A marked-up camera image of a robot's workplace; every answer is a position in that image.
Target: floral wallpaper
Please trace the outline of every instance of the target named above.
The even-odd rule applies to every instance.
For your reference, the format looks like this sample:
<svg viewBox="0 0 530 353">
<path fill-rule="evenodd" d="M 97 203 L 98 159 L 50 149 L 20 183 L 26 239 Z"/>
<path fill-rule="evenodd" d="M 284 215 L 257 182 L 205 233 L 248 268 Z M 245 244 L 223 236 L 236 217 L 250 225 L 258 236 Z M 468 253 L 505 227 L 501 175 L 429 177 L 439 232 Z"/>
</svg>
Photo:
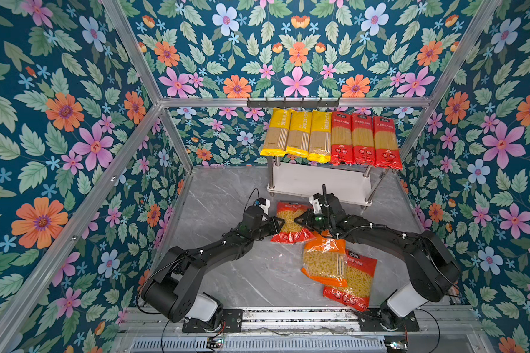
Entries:
<svg viewBox="0 0 530 353">
<path fill-rule="evenodd" d="M 530 1 L 504 1 L 407 156 L 403 187 L 502 353 L 530 352 Z"/>
</svg>

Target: white flower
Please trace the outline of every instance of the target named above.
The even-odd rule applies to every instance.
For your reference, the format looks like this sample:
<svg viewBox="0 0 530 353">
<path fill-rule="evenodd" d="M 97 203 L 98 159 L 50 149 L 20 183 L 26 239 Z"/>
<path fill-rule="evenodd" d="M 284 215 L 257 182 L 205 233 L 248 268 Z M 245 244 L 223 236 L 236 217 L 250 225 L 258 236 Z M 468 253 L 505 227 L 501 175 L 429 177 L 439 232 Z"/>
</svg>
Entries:
<svg viewBox="0 0 530 353">
<path fill-rule="evenodd" d="M 241 141 L 241 144 L 244 145 L 244 146 L 247 146 L 248 144 L 252 144 L 253 143 L 253 134 L 250 133 L 250 132 L 245 132 L 245 131 L 241 131 L 240 132 L 240 135 L 237 138 L 238 141 Z"/>
<path fill-rule="evenodd" d="M 479 255 L 479 258 L 481 260 L 483 260 L 480 263 L 480 266 L 483 271 L 487 272 L 489 269 L 491 269 L 491 272 L 493 274 L 501 273 L 501 269 L 498 268 L 498 265 L 502 265 L 502 257 L 501 255 L 495 255 L 495 251 L 493 250 L 493 248 L 487 246 L 485 248 L 485 251 L 479 250 L 477 255 Z"/>
<path fill-rule="evenodd" d="M 178 108 L 177 113 L 180 115 L 184 115 L 186 120 L 190 120 L 193 118 L 193 115 L 196 115 L 196 110 L 186 107 L 186 108 Z"/>
<path fill-rule="evenodd" d="M 104 49 L 102 48 L 102 43 L 106 43 L 106 36 L 104 35 L 104 33 L 98 30 L 98 22 L 96 22 L 96 20 L 92 17 L 89 17 L 87 21 L 85 16 L 81 16 L 79 18 L 79 21 L 81 22 L 81 25 L 85 28 L 85 30 L 82 32 L 82 36 L 85 41 L 88 44 L 94 42 L 96 50 L 98 50 L 99 52 L 103 52 Z"/>
<path fill-rule="evenodd" d="M 120 260 L 117 259 L 117 256 L 118 250 L 116 249 L 112 250 L 110 253 L 106 251 L 104 254 L 102 254 L 102 257 L 100 258 L 102 263 L 100 266 L 98 266 L 98 273 L 104 273 L 104 277 L 107 279 L 112 277 L 112 271 L 120 267 Z"/>
<path fill-rule="evenodd" d="M 406 114 L 412 114 L 413 111 L 414 109 L 411 107 L 399 107 L 396 108 L 393 113 L 398 114 L 399 119 L 404 119 Z"/>
<path fill-rule="evenodd" d="M 418 166 L 427 166 L 428 165 L 428 157 L 430 157 L 430 153 L 424 149 L 420 150 L 420 153 L 417 154 L 416 159 L 418 161 Z"/>
<path fill-rule="evenodd" d="M 389 15 L 384 14 L 386 9 L 387 5 L 383 2 L 377 5 L 376 10 L 373 6 L 369 6 L 365 10 L 366 20 L 361 22 L 361 31 L 367 31 L 369 29 L 370 36 L 377 34 L 379 32 L 379 26 L 386 25 L 389 21 Z"/>
<path fill-rule="evenodd" d="M 518 37 L 518 33 L 515 32 L 515 30 L 520 26 L 521 21 L 520 17 L 517 17 L 512 23 L 510 23 L 510 19 L 506 19 L 501 23 L 499 32 L 495 33 L 491 39 L 491 44 L 496 44 L 495 49 L 493 50 L 495 53 L 500 53 L 502 48 L 504 48 L 505 43 L 514 43 L 516 37 Z"/>
<path fill-rule="evenodd" d="M 162 149 L 159 152 L 159 165 L 160 166 L 168 166 L 169 165 L 169 153 L 167 153 L 166 149 Z"/>
<path fill-rule="evenodd" d="M 224 4 L 217 4 L 216 11 L 217 15 L 212 16 L 212 22 L 217 26 L 222 26 L 220 31 L 223 36 L 229 37 L 230 30 L 236 32 L 240 29 L 240 24 L 234 19 L 237 17 L 237 11 L 233 7 L 229 7 L 226 11 Z"/>
</svg>

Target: yellow spaghetti package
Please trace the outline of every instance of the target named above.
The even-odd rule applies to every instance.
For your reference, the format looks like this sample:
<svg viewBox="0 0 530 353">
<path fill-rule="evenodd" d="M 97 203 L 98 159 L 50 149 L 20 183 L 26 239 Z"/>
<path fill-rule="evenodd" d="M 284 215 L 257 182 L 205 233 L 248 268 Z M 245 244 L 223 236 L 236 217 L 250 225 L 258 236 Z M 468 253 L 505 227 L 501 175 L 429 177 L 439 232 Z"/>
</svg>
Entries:
<svg viewBox="0 0 530 353">
<path fill-rule="evenodd" d="M 331 158 L 332 135 L 332 113 L 314 110 L 312 111 L 312 131 L 310 132 L 310 147 L 308 149 L 308 160 L 318 163 L 328 163 Z"/>
<path fill-rule="evenodd" d="M 262 156 L 283 157 L 286 154 L 286 138 L 289 135 L 290 115 L 292 110 L 273 109 Z"/>
<path fill-rule="evenodd" d="M 287 153 L 296 157 L 308 157 L 311 120 L 311 112 L 293 111 L 290 117 L 289 138 L 286 142 Z"/>
</svg>

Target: red spaghetti package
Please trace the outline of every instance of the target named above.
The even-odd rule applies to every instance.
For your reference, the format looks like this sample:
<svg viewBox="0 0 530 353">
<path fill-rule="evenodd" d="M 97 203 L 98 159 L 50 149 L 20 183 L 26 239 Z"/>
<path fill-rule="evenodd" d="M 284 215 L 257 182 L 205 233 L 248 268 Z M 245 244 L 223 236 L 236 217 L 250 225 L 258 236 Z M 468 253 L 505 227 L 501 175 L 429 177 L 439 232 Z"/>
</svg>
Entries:
<svg viewBox="0 0 530 353">
<path fill-rule="evenodd" d="M 311 207 L 301 203 L 279 202 L 277 204 L 277 217 L 284 219 L 281 232 L 271 238 L 272 243 L 296 244 L 314 239 L 312 232 L 294 222 L 294 219 Z"/>
<path fill-rule="evenodd" d="M 373 132 L 375 136 L 375 166 L 402 169 L 403 163 L 398 153 L 395 121 L 376 116 L 373 118 Z"/>
<path fill-rule="evenodd" d="M 353 164 L 352 116 L 346 113 L 332 113 L 332 158 L 336 166 Z"/>
<path fill-rule="evenodd" d="M 347 269 L 345 278 L 347 287 L 324 287 L 324 296 L 359 311 L 369 307 L 371 284 L 375 275 L 377 260 L 361 256 L 351 250 L 346 251 Z"/>
<path fill-rule="evenodd" d="M 352 114 L 352 145 L 355 164 L 375 165 L 373 124 L 369 115 Z"/>
</svg>

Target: pasta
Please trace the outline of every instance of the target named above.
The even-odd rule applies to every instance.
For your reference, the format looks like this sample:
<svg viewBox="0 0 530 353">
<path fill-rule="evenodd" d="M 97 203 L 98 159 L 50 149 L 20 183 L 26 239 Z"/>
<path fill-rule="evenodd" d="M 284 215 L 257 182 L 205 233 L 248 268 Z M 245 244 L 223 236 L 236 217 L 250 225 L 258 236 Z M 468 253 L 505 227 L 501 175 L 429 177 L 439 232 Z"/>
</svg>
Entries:
<svg viewBox="0 0 530 353">
<path fill-rule="evenodd" d="M 287 153 L 302 158 L 308 157 L 311 120 L 311 112 L 294 111 L 292 113 L 290 117 L 289 138 L 286 143 Z"/>
<path fill-rule="evenodd" d="M 332 157 L 336 166 L 353 164 L 352 117 L 346 113 L 332 113 Z"/>
<path fill-rule="evenodd" d="M 312 111 L 312 131 L 310 133 L 308 160 L 317 161 L 318 163 L 330 161 L 331 125 L 332 118 L 330 113 L 318 110 Z"/>
<path fill-rule="evenodd" d="M 402 169 L 403 163 L 398 152 L 395 121 L 376 116 L 373 120 L 373 132 L 375 137 L 375 166 Z"/>
<path fill-rule="evenodd" d="M 286 138 L 289 134 L 292 110 L 273 109 L 269 129 L 265 135 L 262 156 L 283 157 L 286 154 Z"/>
<path fill-rule="evenodd" d="M 355 164 L 375 165 L 375 145 L 371 117 L 352 114 L 352 144 Z"/>
</svg>

